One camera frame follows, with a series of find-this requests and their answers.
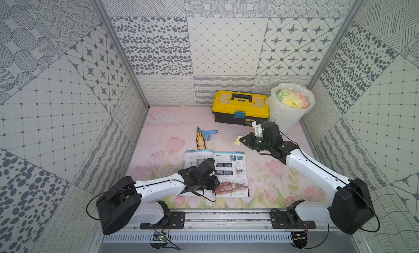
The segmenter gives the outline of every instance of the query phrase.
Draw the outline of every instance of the table surface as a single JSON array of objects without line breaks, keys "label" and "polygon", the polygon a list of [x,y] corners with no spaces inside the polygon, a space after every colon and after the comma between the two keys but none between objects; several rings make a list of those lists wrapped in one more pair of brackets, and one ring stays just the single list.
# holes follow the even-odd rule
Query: table surface
[{"label": "table surface", "polygon": [[[214,203],[197,196],[167,196],[162,200],[169,208],[285,208],[298,199],[331,201],[300,172],[271,156],[261,156],[243,144],[235,145],[237,136],[254,132],[253,127],[215,122],[210,107],[151,107],[127,176],[134,180],[149,180],[169,176],[182,169],[185,151],[196,150],[196,127],[206,131],[218,130],[217,134],[211,135],[211,140],[205,141],[207,149],[245,153],[250,196],[218,197]],[[287,136],[312,155],[299,124]]]}]

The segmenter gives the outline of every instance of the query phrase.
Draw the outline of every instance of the pink tulip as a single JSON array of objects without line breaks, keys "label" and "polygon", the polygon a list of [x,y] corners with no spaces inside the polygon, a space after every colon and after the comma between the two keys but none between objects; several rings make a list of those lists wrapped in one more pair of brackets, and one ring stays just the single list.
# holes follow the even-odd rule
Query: pink tulip
[{"label": "pink tulip", "polygon": [[153,166],[161,166],[164,161],[164,151],[160,150],[151,154],[150,161]]},{"label": "pink tulip", "polygon": [[181,204],[185,203],[185,197],[181,197],[179,195],[176,195],[175,201],[177,206],[179,207]]},{"label": "pink tulip", "polygon": [[316,186],[311,186],[304,189],[304,194],[309,201],[319,202],[324,192]]},{"label": "pink tulip", "polygon": [[199,205],[199,197],[198,196],[193,196],[193,197],[188,197],[188,204],[189,207],[194,209]]},{"label": "pink tulip", "polygon": [[178,151],[185,146],[185,141],[181,137],[171,137],[166,144],[166,148],[170,151]]},{"label": "pink tulip", "polygon": [[292,203],[294,203],[294,201],[296,201],[297,200],[297,198],[295,197],[295,196],[288,196],[288,197],[286,197],[285,199],[284,199],[284,201],[285,201],[285,205],[286,206],[289,206],[289,205],[291,205]]},{"label": "pink tulip", "polygon": [[284,164],[279,160],[271,160],[270,162],[265,162],[266,167],[276,177],[282,177],[285,173]]},{"label": "pink tulip", "polygon": [[225,203],[229,208],[235,208],[237,205],[238,198],[225,198]]},{"label": "pink tulip", "polygon": [[129,171],[133,180],[150,180],[153,168],[149,166],[136,166]]},{"label": "pink tulip", "polygon": [[277,193],[276,189],[270,188],[268,190],[268,196],[269,196],[269,200],[271,202],[276,202],[278,200],[278,193]]}]

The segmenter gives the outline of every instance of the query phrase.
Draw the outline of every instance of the toolbox latch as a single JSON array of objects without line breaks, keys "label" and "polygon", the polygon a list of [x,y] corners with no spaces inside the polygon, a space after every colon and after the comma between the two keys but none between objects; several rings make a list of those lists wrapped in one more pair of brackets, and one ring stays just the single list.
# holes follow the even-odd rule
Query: toolbox latch
[{"label": "toolbox latch", "polygon": [[244,119],[244,116],[246,115],[246,112],[242,112],[242,111],[236,111],[234,112],[234,117],[236,119]]}]

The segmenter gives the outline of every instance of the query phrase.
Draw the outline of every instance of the pliers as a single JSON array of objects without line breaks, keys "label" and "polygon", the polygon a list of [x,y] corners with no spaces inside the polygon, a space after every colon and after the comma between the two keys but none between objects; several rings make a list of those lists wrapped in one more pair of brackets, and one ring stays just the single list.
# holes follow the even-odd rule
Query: pliers
[{"label": "pliers", "polygon": [[200,128],[197,127],[196,128],[196,146],[198,147],[198,150],[200,149],[199,148],[199,139],[202,140],[202,145],[204,146],[204,149],[206,149],[205,140],[204,140],[204,137],[202,136],[202,132],[201,132]]}]

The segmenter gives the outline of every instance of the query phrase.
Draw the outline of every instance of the wall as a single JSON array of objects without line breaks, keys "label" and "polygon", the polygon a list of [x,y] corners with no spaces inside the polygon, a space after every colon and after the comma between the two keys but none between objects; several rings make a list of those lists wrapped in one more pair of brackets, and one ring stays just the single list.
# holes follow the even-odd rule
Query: wall
[{"label": "wall", "polygon": [[90,0],[0,8],[0,251],[81,252],[147,110]]},{"label": "wall", "polygon": [[419,0],[366,0],[303,117],[320,159],[368,184],[375,253],[419,250],[418,45]]},{"label": "wall", "polygon": [[307,85],[355,0],[102,0],[150,105]]}]

